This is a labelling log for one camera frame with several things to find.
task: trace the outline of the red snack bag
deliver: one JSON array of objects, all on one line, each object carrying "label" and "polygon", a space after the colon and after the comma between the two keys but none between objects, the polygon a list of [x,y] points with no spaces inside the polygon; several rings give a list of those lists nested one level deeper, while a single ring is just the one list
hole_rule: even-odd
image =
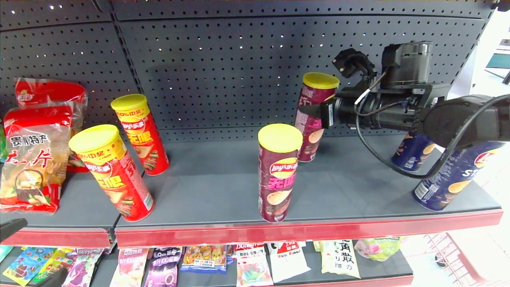
[{"label": "red snack bag", "polygon": [[[71,137],[80,132],[87,109],[87,91],[77,83],[50,79],[16,79],[16,102],[20,108],[50,103],[72,103]],[[69,153],[67,170],[86,173],[88,169],[74,152]]]},{"label": "red snack bag", "polygon": [[7,113],[1,212],[57,211],[69,157],[71,118],[71,104],[16,108]]}]

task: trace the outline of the floor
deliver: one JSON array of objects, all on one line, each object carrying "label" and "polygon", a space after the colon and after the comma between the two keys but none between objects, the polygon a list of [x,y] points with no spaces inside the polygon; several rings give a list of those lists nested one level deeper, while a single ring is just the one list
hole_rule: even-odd
[{"label": "floor", "polygon": [[[485,72],[483,73],[483,79],[476,81],[477,84],[472,88],[471,94],[487,94],[497,97],[510,93],[510,86],[503,84],[501,81],[500,77]],[[498,200],[505,210],[510,210],[510,193],[503,192],[498,187],[508,186],[509,158],[510,145],[507,145],[500,151],[499,156],[494,158],[475,179],[478,184]],[[508,230],[510,230],[510,212],[504,213],[498,226],[486,227],[473,232],[487,232],[494,240],[491,244],[499,246],[501,252],[510,257],[510,241],[507,236],[505,237],[505,235],[508,235]],[[402,252],[415,274],[412,287],[457,286],[453,283],[454,279],[449,277],[447,270],[435,263],[435,254],[426,254],[427,240],[423,235],[411,236],[402,247]]]}]

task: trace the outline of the snack bag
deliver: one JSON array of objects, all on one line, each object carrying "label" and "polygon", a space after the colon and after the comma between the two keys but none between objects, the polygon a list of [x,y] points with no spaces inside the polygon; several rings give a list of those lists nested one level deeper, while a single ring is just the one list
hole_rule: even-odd
[{"label": "snack bag", "polygon": [[271,243],[268,248],[274,283],[311,270],[298,242]]},{"label": "snack bag", "polygon": [[[16,101],[20,108],[51,103],[71,103],[71,137],[82,130],[88,103],[87,91],[83,86],[50,79],[17,78],[15,82]],[[67,164],[67,170],[70,172],[88,172],[85,164],[74,152],[69,154]]]},{"label": "snack bag", "polygon": [[7,254],[11,252],[12,248],[12,246],[0,245],[0,262],[4,261],[5,257],[7,257]]},{"label": "snack bag", "polygon": [[0,211],[55,213],[66,176],[72,106],[15,108],[5,116],[6,163]]},{"label": "snack bag", "polygon": [[51,258],[43,265],[39,273],[34,277],[32,283],[39,283],[46,279],[49,275],[57,272],[61,268],[66,268],[67,271],[71,269],[75,256],[72,253],[72,248],[59,248]]},{"label": "snack bag", "polygon": [[76,249],[76,260],[62,287],[89,287],[96,263],[99,261],[102,252],[103,250],[100,248]]},{"label": "snack bag", "polygon": [[322,273],[349,275],[361,279],[351,240],[322,241]]},{"label": "snack bag", "polygon": [[354,249],[364,258],[386,261],[400,250],[405,239],[405,236],[360,239]]},{"label": "snack bag", "polygon": [[264,244],[237,244],[236,287],[273,286]]},{"label": "snack bag", "polygon": [[21,286],[26,286],[54,252],[55,248],[28,247],[3,272],[3,275]]},{"label": "snack bag", "polygon": [[119,264],[110,287],[140,287],[148,253],[147,248],[120,249]]},{"label": "snack bag", "polygon": [[145,287],[175,287],[182,250],[182,247],[154,248]]},{"label": "snack bag", "polygon": [[2,119],[0,118],[0,163],[4,163],[6,159],[7,159],[7,147],[4,124],[2,124]]},{"label": "snack bag", "polygon": [[226,274],[225,245],[189,246],[184,254],[181,271]]}]

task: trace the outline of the black cable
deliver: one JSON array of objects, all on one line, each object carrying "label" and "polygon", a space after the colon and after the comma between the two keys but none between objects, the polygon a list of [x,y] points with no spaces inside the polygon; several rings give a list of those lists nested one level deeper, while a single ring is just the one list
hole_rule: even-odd
[{"label": "black cable", "polygon": [[[361,101],[360,103],[360,107],[363,107],[363,105],[365,104],[365,100],[366,100],[367,97],[364,97],[363,100]],[[402,175],[405,175],[405,176],[408,176],[408,177],[411,177],[411,178],[415,178],[415,179],[427,179],[427,178],[430,178],[432,176],[434,176],[442,167],[443,165],[445,164],[446,160],[448,159],[448,157],[453,153],[453,151],[455,150],[455,147],[457,146],[457,143],[460,141],[462,135],[464,135],[464,133],[466,132],[466,130],[469,128],[469,125],[476,119],[476,117],[478,117],[483,111],[485,111],[486,109],[488,109],[489,107],[491,107],[492,105],[494,105],[495,103],[497,102],[500,102],[502,100],[506,100],[506,99],[510,99],[510,94],[505,94],[505,95],[502,95],[502,96],[499,96],[499,97],[496,97],[496,98],[493,98],[493,99],[490,99],[488,100],[485,104],[483,104],[476,112],[474,112],[474,114],[472,114],[470,117],[468,117],[463,125],[459,128],[459,130],[457,131],[457,134],[455,135],[455,137],[451,140],[451,142],[448,144],[448,146],[446,147],[444,153],[441,155],[441,157],[434,163],[434,165],[432,166],[432,168],[427,172],[427,174],[425,175],[415,175],[415,174],[412,174],[412,173],[408,173],[408,172],[405,172],[403,170],[401,170],[399,167],[397,167],[396,165],[394,165],[393,163],[387,161],[386,159],[384,159],[381,155],[379,155],[368,143],[367,141],[365,140],[364,136],[361,134],[361,130],[360,130],[360,116],[357,115],[356,116],[356,131],[358,132],[358,137],[360,138],[361,142],[363,143],[363,145],[382,163],[384,163],[386,166],[388,166],[389,168],[391,168],[392,170],[402,174]]]},{"label": "black cable", "polygon": [[400,105],[400,104],[403,104],[403,103],[407,103],[408,99],[405,99],[405,100],[402,100],[402,101],[398,101],[398,102],[395,102],[395,103],[391,103],[391,104],[387,104],[387,105],[384,105],[378,109],[375,109],[371,112],[368,112],[368,113],[359,113],[357,109],[354,109],[354,112],[359,115],[359,116],[369,116],[369,115],[373,115],[373,114],[377,114],[377,113],[380,113],[386,109],[389,109],[393,106],[396,106],[396,105]]}]

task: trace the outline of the pegboard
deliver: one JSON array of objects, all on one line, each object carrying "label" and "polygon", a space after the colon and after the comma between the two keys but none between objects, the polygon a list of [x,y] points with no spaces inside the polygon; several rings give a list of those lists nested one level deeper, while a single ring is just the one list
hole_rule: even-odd
[{"label": "pegboard", "polygon": [[[182,129],[293,124],[302,76],[310,71],[339,76],[331,60],[349,47],[366,53],[380,70],[386,45],[433,39],[429,79],[450,83],[485,21],[307,16],[120,25],[141,86],[152,95],[158,126]],[[341,86],[359,80],[341,79]]]},{"label": "pegboard", "polygon": [[492,14],[491,1],[99,2],[104,12],[91,1],[2,1],[1,115],[15,105],[17,76],[83,84],[86,126],[117,123],[110,101],[139,83],[165,141],[251,138],[293,124],[302,76],[338,76],[331,60],[348,47],[380,69],[384,46],[434,41],[429,79],[451,83]]},{"label": "pegboard", "polygon": [[2,1],[0,30],[109,21],[92,1]]},{"label": "pegboard", "polygon": [[110,102],[138,91],[109,22],[2,31],[0,41],[1,115],[16,106],[15,77],[85,86],[89,93],[85,126],[117,122]]}]

